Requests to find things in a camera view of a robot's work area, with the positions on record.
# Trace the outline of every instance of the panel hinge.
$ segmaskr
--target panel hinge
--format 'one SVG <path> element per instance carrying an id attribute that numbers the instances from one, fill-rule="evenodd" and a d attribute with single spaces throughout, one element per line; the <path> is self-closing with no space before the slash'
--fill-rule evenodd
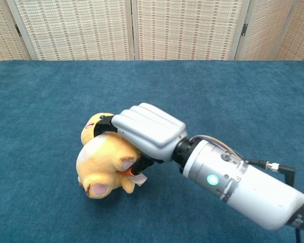
<path id="1" fill-rule="evenodd" d="M 247 32 L 248 24 L 244 24 L 241 32 L 241 36 L 245 36 L 245 33 Z"/>
<path id="2" fill-rule="evenodd" d="M 18 32 L 18 35 L 21 36 L 21 33 L 20 33 L 20 31 L 19 31 L 19 28 L 18 28 L 18 25 L 17 25 L 17 24 L 15 24 L 15 28 L 16 28 L 16 30 L 17 30 L 17 32 Z"/>

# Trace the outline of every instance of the orange object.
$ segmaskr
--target orange object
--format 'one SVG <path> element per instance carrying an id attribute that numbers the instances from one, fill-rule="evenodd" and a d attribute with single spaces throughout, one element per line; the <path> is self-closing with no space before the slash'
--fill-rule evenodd
<path id="1" fill-rule="evenodd" d="M 133 173 L 132 173 L 132 169 L 131 168 L 128 168 L 127 170 L 125 171 L 117 171 L 117 173 L 123 175 L 123 176 L 135 176 Z"/>

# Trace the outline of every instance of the white tag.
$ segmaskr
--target white tag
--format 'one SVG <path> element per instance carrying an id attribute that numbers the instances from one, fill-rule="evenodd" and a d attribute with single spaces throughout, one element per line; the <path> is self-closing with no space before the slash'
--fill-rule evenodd
<path id="1" fill-rule="evenodd" d="M 147 180 L 147 177 L 142 173 L 136 176 L 129 176 L 128 178 L 138 186 L 141 186 Z"/>

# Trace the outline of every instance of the beige background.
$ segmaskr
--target beige background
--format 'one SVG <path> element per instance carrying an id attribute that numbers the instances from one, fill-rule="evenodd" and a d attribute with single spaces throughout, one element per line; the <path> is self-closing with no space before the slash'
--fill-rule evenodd
<path id="1" fill-rule="evenodd" d="M 304 60 L 304 0 L 7 1 L 0 61 Z"/>

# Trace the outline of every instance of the yellow plush toy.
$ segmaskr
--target yellow plush toy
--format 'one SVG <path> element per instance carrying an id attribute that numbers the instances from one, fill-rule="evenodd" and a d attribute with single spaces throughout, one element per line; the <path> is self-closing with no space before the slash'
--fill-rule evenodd
<path id="1" fill-rule="evenodd" d="M 120 173 L 140 157 L 140 151 L 131 143 L 114 132 L 94 137 L 96 123 L 110 115 L 113 114 L 95 114 L 81 132 L 84 147 L 77 159 L 78 181 L 90 198 L 104 198 L 120 186 L 127 193 L 132 193 L 135 183 L 141 185 L 146 180 L 142 174 L 135 178 Z"/>

